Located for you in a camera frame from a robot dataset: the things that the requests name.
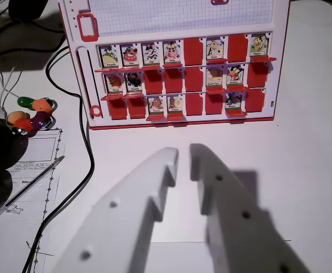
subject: white paper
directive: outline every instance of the white paper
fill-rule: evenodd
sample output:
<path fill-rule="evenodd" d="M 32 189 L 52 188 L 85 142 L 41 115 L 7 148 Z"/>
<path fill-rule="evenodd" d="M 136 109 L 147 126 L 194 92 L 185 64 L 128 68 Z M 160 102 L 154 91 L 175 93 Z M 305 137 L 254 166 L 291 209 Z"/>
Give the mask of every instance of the white paper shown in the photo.
<path fill-rule="evenodd" d="M 28 139 L 26 152 L 8 171 L 12 176 L 13 197 L 26 184 L 64 154 L 63 131 L 39 131 Z M 22 272 L 42 221 L 54 209 L 60 174 L 55 168 L 38 181 L 6 212 L 0 215 L 0 273 Z M 42 273 L 47 253 L 49 231 L 45 229 L 32 263 L 31 272 Z"/>
<path fill-rule="evenodd" d="M 99 36 L 144 34 L 272 22 L 273 0 L 89 0 Z"/>

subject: cartoon character face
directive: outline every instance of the cartoon character face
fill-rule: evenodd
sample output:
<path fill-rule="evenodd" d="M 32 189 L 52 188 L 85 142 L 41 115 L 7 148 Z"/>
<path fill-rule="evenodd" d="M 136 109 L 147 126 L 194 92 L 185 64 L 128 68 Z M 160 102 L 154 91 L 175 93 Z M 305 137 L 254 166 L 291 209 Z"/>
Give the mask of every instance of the cartoon character face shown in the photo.
<path fill-rule="evenodd" d="M 162 107 L 162 100 L 160 98 L 155 98 L 151 102 L 151 109 L 163 109 L 163 107 Z"/>
<path fill-rule="evenodd" d="M 218 43 L 217 43 L 216 41 L 213 40 L 213 41 L 211 42 L 211 44 L 210 44 L 210 48 L 213 49 L 213 50 L 215 50 L 215 49 L 217 49 L 217 47 L 218 47 Z"/>
<path fill-rule="evenodd" d="M 260 36 L 256 37 L 253 43 L 255 46 L 258 46 L 260 43 L 262 43 L 262 37 Z"/>
<path fill-rule="evenodd" d="M 231 71 L 229 72 L 228 76 L 231 76 L 231 77 L 236 77 L 240 74 L 240 66 L 238 67 L 233 67 L 231 69 Z"/>
<path fill-rule="evenodd" d="M 173 42 L 170 42 L 167 45 L 167 52 L 166 52 L 166 56 L 170 57 L 170 58 L 174 58 L 176 57 L 177 54 L 177 45 L 175 45 Z"/>
<path fill-rule="evenodd" d="M 109 76 L 108 77 L 109 80 L 109 84 L 113 87 L 113 88 L 120 88 L 122 83 L 121 80 L 118 76 Z"/>
<path fill-rule="evenodd" d="M 232 93 L 229 99 L 232 104 L 237 104 L 240 101 L 240 98 L 235 93 Z"/>
<path fill-rule="evenodd" d="M 151 55 L 153 55 L 154 53 L 155 53 L 155 50 L 154 50 L 152 44 L 146 46 L 146 50 L 144 51 L 144 54 L 146 54 L 147 56 L 151 56 Z"/>

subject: guess who game board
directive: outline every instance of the guess who game board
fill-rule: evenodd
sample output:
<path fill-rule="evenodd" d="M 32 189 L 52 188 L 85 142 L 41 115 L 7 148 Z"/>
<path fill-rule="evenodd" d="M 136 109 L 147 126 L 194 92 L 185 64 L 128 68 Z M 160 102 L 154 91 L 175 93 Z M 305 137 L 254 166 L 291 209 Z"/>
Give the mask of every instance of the guess who game board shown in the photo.
<path fill-rule="evenodd" d="M 270 121 L 289 0 L 59 0 L 92 129 Z"/>

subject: character card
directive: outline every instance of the character card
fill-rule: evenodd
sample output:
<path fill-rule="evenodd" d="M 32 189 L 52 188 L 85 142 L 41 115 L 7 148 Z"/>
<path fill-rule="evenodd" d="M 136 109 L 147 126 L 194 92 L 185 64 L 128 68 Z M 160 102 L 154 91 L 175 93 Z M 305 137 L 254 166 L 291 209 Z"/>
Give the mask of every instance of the character card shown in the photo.
<path fill-rule="evenodd" d="M 250 56 L 267 55 L 268 38 L 265 34 L 252 35 Z"/>
<path fill-rule="evenodd" d="M 128 92 L 142 92 L 142 82 L 136 72 L 125 73 Z"/>
<path fill-rule="evenodd" d="M 138 49 L 132 44 L 121 45 L 122 59 L 124 67 L 137 67 L 138 62 Z"/>
<path fill-rule="evenodd" d="M 105 47 L 99 47 L 100 57 L 104 68 L 117 68 L 118 57 L 115 47 L 107 45 Z"/>
<path fill-rule="evenodd" d="M 167 108 L 169 113 L 182 112 L 182 98 L 178 96 L 167 97 Z"/>
<path fill-rule="evenodd" d="M 240 109 L 242 105 L 241 92 L 229 92 L 227 93 L 227 101 L 225 103 L 226 110 Z"/>
<path fill-rule="evenodd" d="M 122 93 L 122 80 L 120 74 L 105 74 L 105 81 L 108 87 L 108 93 Z"/>
<path fill-rule="evenodd" d="M 206 59 L 222 59 L 224 43 L 220 38 L 209 38 L 206 40 Z"/>
<path fill-rule="evenodd" d="M 156 43 L 142 44 L 143 64 L 156 65 L 159 64 L 159 47 Z"/>
<path fill-rule="evenodd" d="M 162 105 L 161 97 L 148 98 L 148 109 L 150 115 L 164 114 L 164 106 Z"/>
<path fill-rule="evenodd" d="M 227 85 L 243 84 L 244 69 L 241 65 L 228 67 Z"/>
<path fill-rule="evenodd" d="M 180 63 L 180 47 L 176 41 L 164 42 L 164 60 L 165 64 Z"/>
<path fill-rule="evenodd" d="M 218 68 L 206 69 L 206 87 L 222 86 L 223 71 Z"/>

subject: red plastic flap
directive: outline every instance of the red plastic flap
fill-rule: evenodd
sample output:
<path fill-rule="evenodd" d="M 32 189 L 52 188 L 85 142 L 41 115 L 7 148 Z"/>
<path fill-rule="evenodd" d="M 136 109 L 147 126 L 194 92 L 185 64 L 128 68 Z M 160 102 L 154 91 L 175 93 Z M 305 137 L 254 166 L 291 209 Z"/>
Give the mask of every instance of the red plastic flap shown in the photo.
<path fill-rule="evenodd" d="M 167 120 L 168 121 L 180 121 L 184 119 L 184 114 L 183 113 L 169 113 L 167 115 Z"/>
<path fill-rule="evenodd" d="M 222 86 L 214 86 L 214 87 L 207 87 L 206 92 L 210 95 L 214 95 L 214 94 L 227 93 L 227 90 L 224 89 Z"/>
<path fill-rule="evenodd" d="M 251 56 L 251 61 L 276 61 L 277 58 L 272 58 L 272 57 L 268 57 L 267 55 L 265 56 Z"/>
<path fill-rule="evenodd" d="M 202 64 L 202 43 L 199 38 L 184 39 L 185 65 Z"/>
<path fill-rule="evenodd" d="M 185 68 L 186 92 L 200 92 L 203 84 L 203 73 L 199 67 Z"/>
<path fill-rule="evenodd" d="M 229 63 L 246 61 L 247 51 L 248 51 L 248 39 L 244 34 L 229 35 L 228 38 Z"/>
<path fill-rule="evenodd" d="M 205 113 L 207 115 L 222 114 L 223 95 L 205 94 Z"/>
<path fill-rule="evenodd" d="M 109 113 L 111 119 L 126 119 L 127 118 L 127 108 L 126 102 L 124 100 L 108 100 Z"/>
<path fill-rule="evenodd" d="M 226 61 L 228 61 L 228 59 L 213 59 L 213 60 L 208 60 L 206 64 L 223 64 Z"/>
<path fill-rule="evenodd" d="M 113 101 L 113 100 L 118 100 L 120 98 L 123 98 L 123 94 L 108 94 L 105 97 L 102 97 L 100 100 L 101 101 Z"/>
<path fill-rule="evenodd" d="M 241 109 L 226 110 L 226 113 L 229 117 L 233 117 L 233 118 L 245 117 L 247 115 Z"/>
<path fill-rule="evenodd" d="M 92 25 L 93 25 L 93 30 L 94 30 L 94 35 L 84 35 L 82 33 L 82 27 L 81 27 L 81 18 L 86 18 L 89 17 L 92 20 Z M 85 42 L 96 42 L 98 40 L 99 37 L 99 33 L 98 33 L 98 26 L 97 26 L 97 20 L 94 17 L 93 14 L 91 13 L 80 13 L 77 15 L 77 23 L 79 25 L 79 30 L 80 30 L 80 36 L 81 39 Z"/>
<path fill-rule="evenodd" d="M 142 98 L 142 92 L 137 92 L 137 93 L 128 93 L 124 97 L 125 98 Z"/>
<path fill-rule="evenodd" d="M 202 115 L 202 96 L 199 93 L 186 94 L 186 115 Z"/>
<path fill-rule="evenodd" d="M 245 87 L 243 84 L 227 85 L 228 92 L 243 92 L 247 90 L 249 90 L 249 88 Z"/>
<path fill-rule="evenodd" d="M 177 64 L 164 64 L 164 68 L 169 68 L 169 67 L 181 67 L 182 64 L 181 63 L 177 63 Z"/>
<path fill-rule="evenodd" d="M 164 115 L 149 115 L 146 121 L 162 121 L 165 118 Z"/>
<path fill-rule="evenodd" d="M 131 118 L 145 118 L 146 117 L 146 105 L 143 98 L 129 98 L 128 109 L 130 111 Z"/>
<path fill-rule="evenodd" d="M 268 64 L 252 63 L 248 66 L 248 87 L 264 87 L 267 81 Z"/>
<path fill-rule="evenodd" d="M 166 94 L 182 92 L 182 73 L 179 69 L 165 69 Z"/>
<path fill-rule="evenodd" d="M 157 70 L 160 68 L 160 64 L 158 65 L 146 65 L 143 68 L 141 68 L 141 70 L 143 71 L 147 71 L 147 70 Z"/>
<path fill-rule="evenodd" d="M 144 71 L 143 76 L 144 86 L 148 95 L 162 93 L 162 75 L 158 70 Z"/>
<path fill-rule="evenodd" d="M 246 112 L 262 112 L 264 93 L 262 89 L 250 89 L 246 93 Z"/>

